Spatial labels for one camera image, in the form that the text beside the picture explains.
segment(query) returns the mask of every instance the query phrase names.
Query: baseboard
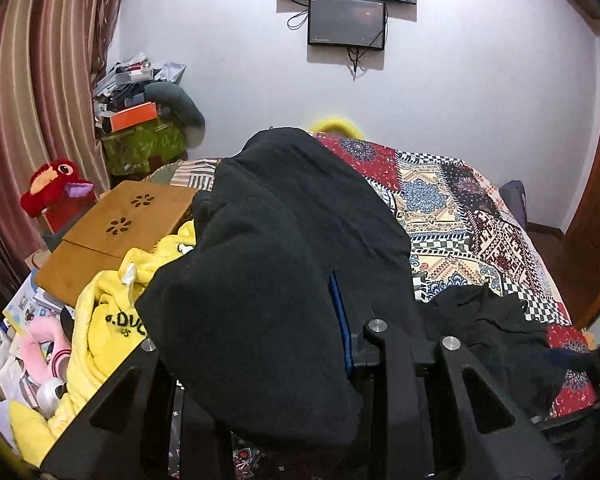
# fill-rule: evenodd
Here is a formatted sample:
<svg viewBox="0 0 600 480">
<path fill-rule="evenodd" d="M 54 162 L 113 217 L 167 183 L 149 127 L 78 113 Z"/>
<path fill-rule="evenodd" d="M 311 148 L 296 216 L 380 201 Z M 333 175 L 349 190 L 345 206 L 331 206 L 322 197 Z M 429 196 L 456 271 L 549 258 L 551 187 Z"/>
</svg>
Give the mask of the baseboard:
<svg viewBox="0 0 600 480">
<path fill-rule="evenodd" d="M 548 225 L 527 222 L 526 230 L 531 231 L 532 233 L 542 233 L 543 235 L 555 236 L 556 238 L 560 238 L 560 240 L 564 238 L 564 233 L 561 229 L 557 227 L 549 227 Z"/>
</svg>

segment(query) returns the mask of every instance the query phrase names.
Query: curtain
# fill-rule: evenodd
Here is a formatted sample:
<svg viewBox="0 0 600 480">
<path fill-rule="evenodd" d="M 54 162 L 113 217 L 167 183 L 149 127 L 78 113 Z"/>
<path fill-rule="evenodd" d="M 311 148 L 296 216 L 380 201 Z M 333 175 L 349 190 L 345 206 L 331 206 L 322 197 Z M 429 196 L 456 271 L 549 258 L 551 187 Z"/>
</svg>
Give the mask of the curtain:
<svg viewBox="0 0 600 480">
<path fill-rule="evenodd" d="M 91 88 L 106 63 L 120 0 L 6 0 L 0 7 L 0 275 L 13 292 L 42 247 L 20 208 L 30 176 L 54 158 L 109 189 Z"/>
</svg>

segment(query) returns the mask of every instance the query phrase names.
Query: yellow plush blanket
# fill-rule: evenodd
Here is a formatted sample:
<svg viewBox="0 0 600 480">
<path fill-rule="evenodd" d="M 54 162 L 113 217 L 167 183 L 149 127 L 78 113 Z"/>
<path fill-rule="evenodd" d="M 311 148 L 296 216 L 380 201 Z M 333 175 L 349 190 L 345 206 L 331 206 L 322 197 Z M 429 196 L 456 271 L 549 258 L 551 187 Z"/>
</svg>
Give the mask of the yellow plush blanket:
<svg viewBox="0 0 600 480">
<path fill-rule="evenodd" d="M 45 420 L 19 402 L 10 403 L 13 436 L 22 457 L 40 467 L 46 454 L 104 381 L 146 336 L 136 299 L 155 271 L 190 251 L 196 243 L 193 222 L 165 236 L 151 253 L 131 249 L 120 269 L 103 270 L 87 285 L 75 307 L 67 393 Z"/>
</svg>

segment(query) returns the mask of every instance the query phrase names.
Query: brown floor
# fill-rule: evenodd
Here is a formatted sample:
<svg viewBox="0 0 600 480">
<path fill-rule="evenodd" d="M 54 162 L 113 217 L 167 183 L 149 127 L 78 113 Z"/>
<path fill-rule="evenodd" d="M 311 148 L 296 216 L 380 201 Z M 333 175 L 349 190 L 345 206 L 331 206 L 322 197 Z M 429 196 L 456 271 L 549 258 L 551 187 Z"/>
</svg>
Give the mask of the brown floor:
<svg viewBox="0 0 600 480">
<path fill-rule="evenodd" d="M 587 285 L 583 276 L 577 272 L 581 266 L 557 236 L 531 231 L 528 235 L 553 277 L 564 306 L 575 323 L 586 308 L 587 301 L 590 301 L 590 294 L 587 291 L 590 290 L 591 285 Z"/>
</svg>

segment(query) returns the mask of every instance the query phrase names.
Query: bed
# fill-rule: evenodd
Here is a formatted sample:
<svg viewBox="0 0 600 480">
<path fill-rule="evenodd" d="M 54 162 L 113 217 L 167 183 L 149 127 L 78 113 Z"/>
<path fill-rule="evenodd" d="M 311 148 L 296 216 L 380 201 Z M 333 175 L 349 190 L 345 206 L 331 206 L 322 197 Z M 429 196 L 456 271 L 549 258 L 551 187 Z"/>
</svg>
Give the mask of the bed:
<svg viewBox="0 0 600 480">
<path fill-rule="evenodd" d="M 416 299 L 427 302 L 451 285 L 489 284 L 496 294 L 517 294 L 527 319 L 547 326 L 552 348 L 587 350 L 571 325 L 554 280 L 531 240 L 502 201 L 498 189 L 456 158 L 394 150 L 364 140 L 312 134 L 365 177 L 411 237 Z M 211 190 L 221 159 L 178 162 L 152 180 Z M 595 402 L 585 374 L 569 371 L 550 417 L 577 412 Z M 235 437 L 238 478 L 273 467 L 256 448 Z"/>
</svg>

